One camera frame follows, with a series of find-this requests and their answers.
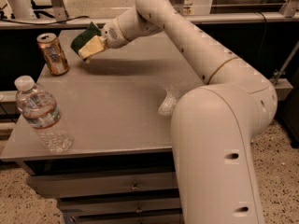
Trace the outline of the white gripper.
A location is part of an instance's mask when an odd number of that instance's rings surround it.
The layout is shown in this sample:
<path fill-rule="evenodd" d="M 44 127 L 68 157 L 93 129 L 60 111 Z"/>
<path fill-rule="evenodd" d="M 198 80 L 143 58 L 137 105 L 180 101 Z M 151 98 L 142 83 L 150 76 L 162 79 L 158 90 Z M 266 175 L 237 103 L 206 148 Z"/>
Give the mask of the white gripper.
<path fill-rule="evenodd" d="M 128 43 L 129 41 L 123 35 L 117 19 L 113 19 L 102 28 L 102 36 L 95 35 L 91 38 L 78 50 L 78 55 L 88 63 L 93 55 L 104 51 L 107 46 L 110 49 L 118 49 Z"/>

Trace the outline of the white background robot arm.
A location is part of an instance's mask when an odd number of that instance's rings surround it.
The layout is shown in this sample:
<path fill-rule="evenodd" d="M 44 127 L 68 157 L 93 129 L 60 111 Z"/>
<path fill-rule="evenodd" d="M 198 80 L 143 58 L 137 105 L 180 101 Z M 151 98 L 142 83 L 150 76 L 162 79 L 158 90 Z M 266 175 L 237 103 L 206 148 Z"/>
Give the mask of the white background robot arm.
<path fill-rule="evenodd" d="M 36 18 L 31 0 L 7 0 L 7 3 L 16 19 L 31 20 Z"/>

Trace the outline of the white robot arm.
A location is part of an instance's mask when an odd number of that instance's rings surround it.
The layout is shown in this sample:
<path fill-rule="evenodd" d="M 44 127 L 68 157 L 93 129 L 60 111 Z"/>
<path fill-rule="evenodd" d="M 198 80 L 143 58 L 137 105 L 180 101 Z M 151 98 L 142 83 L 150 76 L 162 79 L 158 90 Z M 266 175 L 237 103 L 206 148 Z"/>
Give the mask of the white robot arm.
<path fill-rule="evenodd" d="M 183 18 L 169 0 L 135 0 L 103 27 L 91 23 L 72 47 L 87 60 L 160 31 L 203 82 L 179 99 L 171 120 L 185 224 L 264 224 L 250 141 L 277 111 L 266 77 Z"/>

